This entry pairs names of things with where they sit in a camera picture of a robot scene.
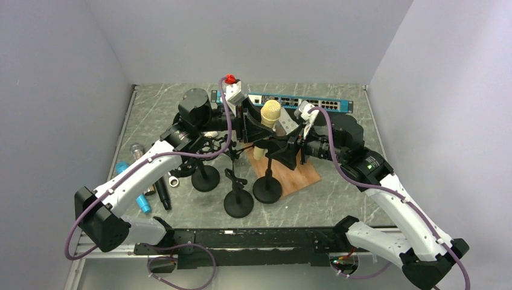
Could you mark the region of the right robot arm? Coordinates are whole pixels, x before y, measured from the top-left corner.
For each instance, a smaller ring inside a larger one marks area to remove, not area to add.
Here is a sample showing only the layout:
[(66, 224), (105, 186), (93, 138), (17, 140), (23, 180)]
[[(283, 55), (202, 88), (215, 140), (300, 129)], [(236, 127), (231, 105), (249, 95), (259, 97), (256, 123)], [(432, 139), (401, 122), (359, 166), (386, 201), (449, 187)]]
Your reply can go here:
[(316, 125), (313, 116), (298, 121), (281, 118), (277, 125), (287, 141), (278, 154), (280, 161), (287, 153), (332, 161), (341, 177), (383, 209), (402, 234), (392, 236), (347, 216), (333, 227), (337, 249), (354, 246), (380, 256), (400, 268), (418, 289), (435, 289), (458, 266), (464, 287), (470, 289), (469, 274), (461, 261), (469, 250), (467, 242), (451, 237), (427, 216), (387, 160), (366, 147), (363, 128), (353, 117), (326, 118), (322, 126)]

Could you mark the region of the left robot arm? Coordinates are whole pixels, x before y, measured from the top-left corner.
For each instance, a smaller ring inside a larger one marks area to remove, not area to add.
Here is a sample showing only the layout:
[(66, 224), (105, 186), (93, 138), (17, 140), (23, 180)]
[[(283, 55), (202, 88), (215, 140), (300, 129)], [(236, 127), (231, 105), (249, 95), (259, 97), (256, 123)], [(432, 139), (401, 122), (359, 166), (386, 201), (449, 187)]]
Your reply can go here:
[(114, 179), (91, 191), (76, 192), (76, 220), (71, 230), (80, 228), (102, 252), (110, 252), (123, 243), (149, 244), (157, 253), (169, 252), (173, 246), (173, 229), (159, 217), (140, 219), (125, 214), (130, 204), (150, 185), (183, 165), (183, 158), (213, 160), (228, 150), (231, 137), (212, 153), (200, 154), (203, 135), (186, 142), (187, 130), (174, 132), (176, 142), (168, 137), (158, 140), (150, 150)]

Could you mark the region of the yellow foam microphone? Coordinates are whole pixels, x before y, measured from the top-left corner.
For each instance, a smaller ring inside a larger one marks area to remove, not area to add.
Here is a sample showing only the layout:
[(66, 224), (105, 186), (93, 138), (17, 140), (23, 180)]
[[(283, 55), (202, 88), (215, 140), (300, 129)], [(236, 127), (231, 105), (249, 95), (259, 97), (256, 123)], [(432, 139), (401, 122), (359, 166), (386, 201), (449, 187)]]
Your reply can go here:
[[(273, 129), (275, 123), (281, 115), (281, 105), (276, 100), (268, 100), (260, 110), (261, 124), (269, 129)], [(253, 157), (259, 160), (264, 154), (264, 149), (259, 145), (254, 147)]]

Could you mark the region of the black handheld microphone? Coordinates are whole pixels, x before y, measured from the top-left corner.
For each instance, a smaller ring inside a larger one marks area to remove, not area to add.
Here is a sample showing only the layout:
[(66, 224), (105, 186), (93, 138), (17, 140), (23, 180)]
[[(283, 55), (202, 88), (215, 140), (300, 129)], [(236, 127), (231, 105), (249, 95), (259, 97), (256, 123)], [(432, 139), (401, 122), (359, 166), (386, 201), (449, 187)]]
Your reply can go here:
[(160, 177), (155, 182), (155, 189), (156, 189), (156, 192), (159, 196), (160, 202), (162, 203), (164, 209), (167, 211), (170, 211), (172, 209), (171, 200), (170, 200), (170, 196), (167, 191), (164, 177)]

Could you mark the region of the silver mesh glitter microphone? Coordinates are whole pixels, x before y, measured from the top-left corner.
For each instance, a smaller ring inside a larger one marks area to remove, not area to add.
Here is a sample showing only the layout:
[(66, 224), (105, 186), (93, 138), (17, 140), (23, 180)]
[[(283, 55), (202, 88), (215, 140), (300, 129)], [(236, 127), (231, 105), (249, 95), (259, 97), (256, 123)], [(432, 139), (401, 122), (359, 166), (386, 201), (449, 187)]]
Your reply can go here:
[[(141, 159), (145, 153), (143, 145), (141, 145), (139, 143), (133, 143), (130, 146), (130, 152), (135, 161), (138, 161), (139, 159)], [(151, 195), (154, 195), (155, 193), (156, 193), (155, 186), (151, 185), (144, 191), (144, 196), (151, 196)]]

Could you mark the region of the shock mount desk stand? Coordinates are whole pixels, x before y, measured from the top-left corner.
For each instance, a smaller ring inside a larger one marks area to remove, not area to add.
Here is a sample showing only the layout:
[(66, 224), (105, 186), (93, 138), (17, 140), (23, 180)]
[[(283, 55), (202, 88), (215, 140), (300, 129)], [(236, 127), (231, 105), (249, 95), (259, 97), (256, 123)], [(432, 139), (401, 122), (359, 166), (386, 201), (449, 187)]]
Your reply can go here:
[(189, 159), (169, 174), (175, 178), (190, 177), (192, 186), (200, 192), (210, 192), (220, 183), (219, 171), (199, 159)]

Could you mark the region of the tripod shock mount stand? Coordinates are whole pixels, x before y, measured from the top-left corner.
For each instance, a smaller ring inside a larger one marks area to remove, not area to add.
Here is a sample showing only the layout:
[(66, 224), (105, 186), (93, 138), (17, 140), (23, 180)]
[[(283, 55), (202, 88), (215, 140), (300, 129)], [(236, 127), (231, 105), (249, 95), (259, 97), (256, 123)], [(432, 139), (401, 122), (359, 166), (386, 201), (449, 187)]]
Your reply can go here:
[[(220, 137), (212, 137), (212, 136), (205, 136), (205, 143), (204, 145), (198, 150), (197, 153), (199, 154), (211, 154), (218, 152), (227, 142), (228, 135), (225, 134), (224, 136)], [(248, 150), (253, 148), (254, 145), (246, 145), (246, 146), (239, 146), (238, 142), (235, 140), (231, 140), (228, 148), (222, 152), (222, 154), (229, 157), (232, 161), (238, 160), (240, 158), (240, 155)]]

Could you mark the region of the clip desk mic stand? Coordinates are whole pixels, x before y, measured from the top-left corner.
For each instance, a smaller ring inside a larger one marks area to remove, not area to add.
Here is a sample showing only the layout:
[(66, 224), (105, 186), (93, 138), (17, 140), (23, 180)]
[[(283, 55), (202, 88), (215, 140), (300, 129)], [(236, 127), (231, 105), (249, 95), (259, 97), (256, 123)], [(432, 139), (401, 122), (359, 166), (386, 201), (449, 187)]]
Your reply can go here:
[(224, 198), (224, 209), (232, 218), (244, 218), (254, 208), (252, 195), (244, 189), (248, 180), (236, 177), (233, 169), (225, 169), (225, 175), (232, 182), (232, 190)]

